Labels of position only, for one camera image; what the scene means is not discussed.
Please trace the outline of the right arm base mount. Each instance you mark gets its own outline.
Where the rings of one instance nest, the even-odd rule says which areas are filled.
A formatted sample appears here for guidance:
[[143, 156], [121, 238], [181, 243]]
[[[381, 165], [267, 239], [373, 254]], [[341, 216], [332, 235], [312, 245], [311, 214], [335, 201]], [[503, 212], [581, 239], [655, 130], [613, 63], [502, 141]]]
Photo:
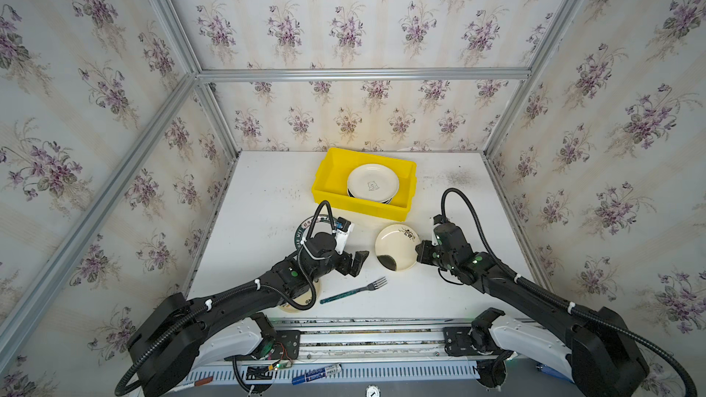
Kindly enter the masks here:
[[500, 389], [507, 378], [506, 361], [513, 351], [501, 348], [491, 336], [493, 324], [505, 316], [497, 308], [488, 308], [470, 325], [451, 326], [442, 329], [444, 350], [449, 357], [459, 358], [475, 355], [490, 356], [490, 360], [477, 362], [478, 378], [487, 389]]

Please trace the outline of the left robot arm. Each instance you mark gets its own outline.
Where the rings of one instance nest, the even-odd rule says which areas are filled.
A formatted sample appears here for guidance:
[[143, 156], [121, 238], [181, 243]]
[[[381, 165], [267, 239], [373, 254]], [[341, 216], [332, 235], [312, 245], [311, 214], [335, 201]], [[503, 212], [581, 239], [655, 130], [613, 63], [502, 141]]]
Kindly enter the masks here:
[[295, 251], [253, 280], [191, 300], [183, 293], [164, 299], [128, 340], [132, 364], [115, 395], [141, 390], [146, 396], [162, 396], [186, 378], [200, 348], [222, 330], [283, 304], [309, 311], [317, 302], [314, 283], [321, 277], [333, 271], [360, 275], [369, 252], [349, 253], [341, 244], [349, 221], [330, 216], [328, 224], [328, 232], [309, 226]]

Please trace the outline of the teal patterned plate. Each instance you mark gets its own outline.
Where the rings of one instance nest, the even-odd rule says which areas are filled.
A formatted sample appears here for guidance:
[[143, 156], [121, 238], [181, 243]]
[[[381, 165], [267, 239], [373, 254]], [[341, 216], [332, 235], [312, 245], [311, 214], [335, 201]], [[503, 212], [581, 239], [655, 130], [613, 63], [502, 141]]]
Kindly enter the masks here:
[[371, 198], [361, 198], [361, 197], [358, 197], [355, 194], [353, 194], [350, 190], [347, 191], [347, 195], [349, 196], [349, 198], [366, 200], [366, 201], [376, 202], [376, 203], [380, 203], [380, 204], [390, 204], [391, 201], [393, 200], [393, 197], [386, 198], [385, 200], [383, 200], [382, 198], [380, 198], [380, 200], [378, 200], [378, 198], [377, 199], [376, 198], [374, 198], [374, 199], [373, 198], [372, 199]]

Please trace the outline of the cream plate with dark leaf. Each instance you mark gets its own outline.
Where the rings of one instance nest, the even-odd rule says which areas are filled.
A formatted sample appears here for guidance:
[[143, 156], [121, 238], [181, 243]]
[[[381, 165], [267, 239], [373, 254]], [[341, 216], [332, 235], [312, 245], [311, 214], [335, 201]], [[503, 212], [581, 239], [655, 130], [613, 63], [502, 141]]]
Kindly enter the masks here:
[[391, 224], [377, 235], [375, 255], [384, 268], [393, 272], [408, 270], [417, 263], [417, 246], [421, 240], [409, 226]]

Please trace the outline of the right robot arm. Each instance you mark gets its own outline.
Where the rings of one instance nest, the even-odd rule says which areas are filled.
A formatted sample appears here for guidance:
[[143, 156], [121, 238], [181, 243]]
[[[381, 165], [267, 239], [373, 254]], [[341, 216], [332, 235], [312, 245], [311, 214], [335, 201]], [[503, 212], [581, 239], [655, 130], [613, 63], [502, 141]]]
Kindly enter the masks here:
[[598, 311], [573, 303], [534, 282], [505, 264], [492, 250], [474, 205], [456, 187], [441, 195], [461, 198], [471, 212], [484, 251], [476, 252], [452, 222], [445, 208], [433, 219], [433, 240], [417, 245], [417, 261], [450, 273], [453, 284], [469, 286], [512, 306], [564, 344], [562, 356], [571, 378], [586, 396], [631, 396], [650, 373], [642, 350], [647, 348], [667, 363], [683, 383], [687, 396], [697, 395], [696, 384], [678, 360], [665, 349], [632, 332], [617, 312]]

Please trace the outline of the green text-rimmed white plate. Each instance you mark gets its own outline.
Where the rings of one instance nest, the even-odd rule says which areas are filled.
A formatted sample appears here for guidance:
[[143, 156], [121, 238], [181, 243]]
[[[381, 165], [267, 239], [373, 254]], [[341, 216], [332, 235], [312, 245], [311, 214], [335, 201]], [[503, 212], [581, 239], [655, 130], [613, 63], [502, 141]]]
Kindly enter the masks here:
[[[314, 222], [314, 217], [310, 216], [306, 218], [296, 229], [294, 235], [294, 246], [297, 251], [299, 251], [306, 240], [306, 235], [311, 228], [311, 224]], [[329, 216], [325, 214], [319, 214], [315, 223], [329, 223]]]

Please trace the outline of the cream floral plate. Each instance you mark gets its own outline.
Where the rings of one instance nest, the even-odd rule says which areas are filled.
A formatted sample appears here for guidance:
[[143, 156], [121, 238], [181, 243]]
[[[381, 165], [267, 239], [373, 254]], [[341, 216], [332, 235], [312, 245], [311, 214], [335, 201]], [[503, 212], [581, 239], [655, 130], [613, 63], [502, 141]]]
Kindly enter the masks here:
[[[319, 279], [315, 280], [314, 291], [316, 292], [316, 295], [319, 295], [321, 293], [321, 289], [321, 281]], [[301, 306], [308, 306], [312, 302], [312, 300], [313, 294], [310, 288], [306, 288], [306, 291], [304, 293], [294, 298], [294, 301]], [[279, 309], [283, 312], [286, 312], [287, 314], [297, 314], [298, 312], [300, 312], [300, 310], [292, 307], [292, 305], [288, 303], [283, 303], [283, 305], [279, 306]]]

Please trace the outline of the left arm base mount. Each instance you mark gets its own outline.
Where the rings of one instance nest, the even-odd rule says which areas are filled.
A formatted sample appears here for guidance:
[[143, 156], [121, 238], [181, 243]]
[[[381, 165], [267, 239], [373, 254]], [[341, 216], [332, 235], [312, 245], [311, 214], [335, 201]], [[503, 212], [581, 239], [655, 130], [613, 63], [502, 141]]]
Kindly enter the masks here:
[[[235, 379], [246, 395], [261, 396], [271, 384], [261, 384], [260, 381], [272, 380], [276, 371], [292, 367], [299, 358], [302, 332], [279, 331], [262, 312], [252, 316], [251, 320], [259, 330], [260, 341], [250, 353], [232, 356], [231, 364]], [[269, 364], [266, 367], [247, 367], [242, 372], [239, 361], [243, 360], [268, 360]]]

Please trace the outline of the plain cream plate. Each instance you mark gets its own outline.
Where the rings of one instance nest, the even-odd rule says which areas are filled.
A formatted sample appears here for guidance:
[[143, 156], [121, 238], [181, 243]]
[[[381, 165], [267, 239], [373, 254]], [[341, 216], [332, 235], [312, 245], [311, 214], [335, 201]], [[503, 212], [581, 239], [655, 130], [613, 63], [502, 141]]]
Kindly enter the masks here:
[[399, 177], [384, 165], [360, 165], [347, 178], [347, 190], [361, 198], [385, 200], [395, 197], [399, 189]]

